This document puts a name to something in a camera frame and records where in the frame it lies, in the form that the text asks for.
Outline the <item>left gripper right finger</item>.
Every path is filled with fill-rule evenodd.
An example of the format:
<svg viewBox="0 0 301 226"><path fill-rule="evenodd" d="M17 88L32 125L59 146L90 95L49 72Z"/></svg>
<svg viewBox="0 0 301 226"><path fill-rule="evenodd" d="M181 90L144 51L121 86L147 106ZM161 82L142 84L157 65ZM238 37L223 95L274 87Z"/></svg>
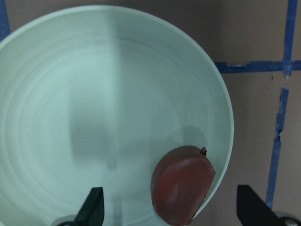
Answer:
<svg viewBox="0 0 301 226"><path fill-rule="evenodd" d="M243 226L274 225L274 213L248 185L237 187L236 212Z"/></svg>

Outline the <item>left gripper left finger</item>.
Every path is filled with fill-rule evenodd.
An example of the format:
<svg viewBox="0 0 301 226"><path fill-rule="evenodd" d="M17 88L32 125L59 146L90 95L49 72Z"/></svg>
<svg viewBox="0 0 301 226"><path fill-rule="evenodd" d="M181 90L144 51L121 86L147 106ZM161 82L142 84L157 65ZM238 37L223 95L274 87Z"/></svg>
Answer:
<svg viewBox="0 0 301 226"><path fill-rule="evenodd" d="M93 187L75 220L77 226L102 226L104 222L104 195L102 187Z"/></svg>

